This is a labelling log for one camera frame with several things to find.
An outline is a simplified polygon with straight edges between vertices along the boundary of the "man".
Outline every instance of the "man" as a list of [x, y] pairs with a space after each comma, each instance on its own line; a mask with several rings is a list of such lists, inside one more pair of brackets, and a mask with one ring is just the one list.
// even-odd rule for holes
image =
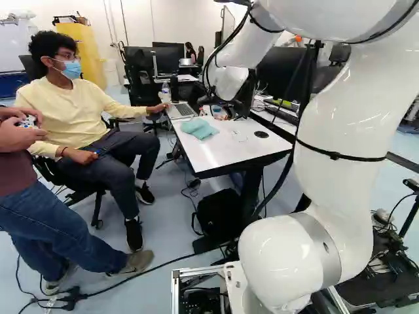
[[[136, 197], [145, 204], [155, 200], [146, 180], [153, 171], [160, 142], [148, 133], [109, 131], [101, 113], [129, 118], [159, 113], [167, 104], [121, 105], [95, 84], [79, 79], [77, 45], [67, 35], [40, 31], [32, 36], [29, 51], [45, 76], [18, 90], [16, 106], [41, 111], [48, 132], [48, 139], [32, 145], [30, 153], [55, 158], [59, 171], [71, 179], [108, 188], [125, 217], [131, 250], [142, 249]], [[136, 155], [141, 155], [141, 160], [134, 175], [130, 165]]]
[[44, 277], [45, 292], [59, 291], [70, 262], [109, 276], [144, 270], [152, 251], [126, 255], [112, 249], [90, 235], [86, 222], [37, 181], [26, 149], [44, 140], [46, 131], [16, 127], [26, 114], [36, 116], [41, 127], [38, 111], [0, 107], [0, 230], [9, 233], [26, 264]]

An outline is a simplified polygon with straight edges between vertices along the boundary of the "laptop keyboard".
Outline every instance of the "laptop keyboard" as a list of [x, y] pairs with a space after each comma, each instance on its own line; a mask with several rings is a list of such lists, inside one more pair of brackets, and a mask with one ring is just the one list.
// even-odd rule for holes
[[195, 112], [186, 103], [177, 104], [176, 109], [182, 116], [191, 116], [195, 114]]

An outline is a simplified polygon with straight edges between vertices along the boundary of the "yellow sweater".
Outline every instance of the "yellow sweater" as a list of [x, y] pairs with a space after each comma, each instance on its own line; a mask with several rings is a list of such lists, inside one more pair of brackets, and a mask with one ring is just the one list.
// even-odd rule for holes
[[29, 147], [33, 155], [55, 158], [60, 145], [85, 147], [104, 136], [108, 130], [101, 120], [102, 111], [117, 118], [146, 115], [146, 107], [121, 105], [88, 80], [73, 80], [73, 89], [59, 88], [43, 77], [21, 87], [16, 93], [16, 107], [34, 108], [44, 114], [46, 141]]

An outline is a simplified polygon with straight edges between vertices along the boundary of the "blue face mask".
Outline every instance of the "blue face mask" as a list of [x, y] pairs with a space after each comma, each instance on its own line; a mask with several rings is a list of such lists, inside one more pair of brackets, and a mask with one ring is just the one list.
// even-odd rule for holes
[[67, 77], [69, 80], [74, 80], [74, 79], [79, 79], [80, 78], [80, 74], [81, 74], [81, 64], [79, 60], [73, 60], [73, 61], [61, 61], [61, 60], [57, 60], [54, 59], [56, 61], [62, 62], [65, 64], [65, 70], [61, 71], [58, 70], [62, 73], [62, 75], [64, 75], [65, 77]]

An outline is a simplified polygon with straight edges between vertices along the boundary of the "gray floor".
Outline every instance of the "gray floor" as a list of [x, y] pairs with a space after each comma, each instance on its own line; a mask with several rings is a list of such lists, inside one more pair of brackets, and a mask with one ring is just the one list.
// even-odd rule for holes
[[[121, 92], [120, 88], [108, 89], [108, 93], [115, 99], [128, 103], [128, 95]], [[160, 133], [162, 144], [157, 163], [165, 159], [165, 154], [171, 151], [173, 135]], [[418, 138], [415, 135], [398, 133], [393, 142], [393, 151], [419, 162], [419, 150], [417, 149]], [[270, 190], [278, 179], [285, 160], [268, 166], [264, 171], [266, 189]], [[144, 206], [141, 209], [141, 218], [144, 221], [144, 236], [146, 248], [155, 252], [155, 260], [152, 266], [192, 253], [192, 241], [197, 238], [191, 230], [191, 213], [193, 207], [187, 198], [180, 194], [186, 180], [192, 178], [187, 165], [183, 162], [168, 163], [156, 170], [149, 181], [151, 190], [156, 196], [156, 203], [152, 206]], [[409, 170], [386, 161], [381, 169], [376, 186], [373, 191], [371, 209], [379, 207], [390, 210], [393, 205], [409, 190], [402, 184], [406, 178], [418, 178]], [[199, 189], [199, 195], [195, 197], [195, 203], [203, 196], [214, 193], [222, 188], [232, 186], [229, 177], [218, 177], [204, 180]], [[301, 196], [299, 184], [291, 172], [284, 187], [278, 195], [268, 204], [268, 215], [274, 216], [291, 212]], [[73, 209], [87, 221], [90, 221], [93, 211], [94, 199], [89, 198], [76, 205]], [[406, 200], [395, 213], [396, 225], [400, 228], [412, 206], [412, 200]], [[106, 240], [116, 249], [128, 252], [125, 242], [125, 230], [123, 217], [117, 209], [116, 203], [110, 195], [103, 200], [101, 218], [104, 227], [100, 231], [91, 230], [93, 234]], [[419, 261], [419, 243], [415, 241], [419, 235], [419, 222], [413, 223], [406, 242], [410, 247], [411, 257]], [[16, 270], [17, 253], [5, 233], [0, 233], [0, 313], [17, 313], [27, 303], [29, 297], [20, 293], [14, 278]], [[111, 292], [107, 292], [95, 298], [81, 301], [77, 304], [73, 313], [158, 313], [170, 312], [170, 272], [175, 268], [209, 266], [219, 259], [221, 253], [213, 251], [196, 256], [160, 270], [137, 278]], [[24, 289], [36, 293], [39, 292], [39, 275], [29, 269], [24, 263], [20, 270], [20, 279]], [[88, 273], [78, 270], [68, 282], [68, 286], [80, 285], [83, 292], [94, 292], [108, 287], [117, 280], [107, 280], [103, 275]], [[379, 313], [415, 313], [418, 306], [410, 306], [403, 309], [379, 310]], [[43, 313], [36, 305], [30, 306], [25, 314]]]

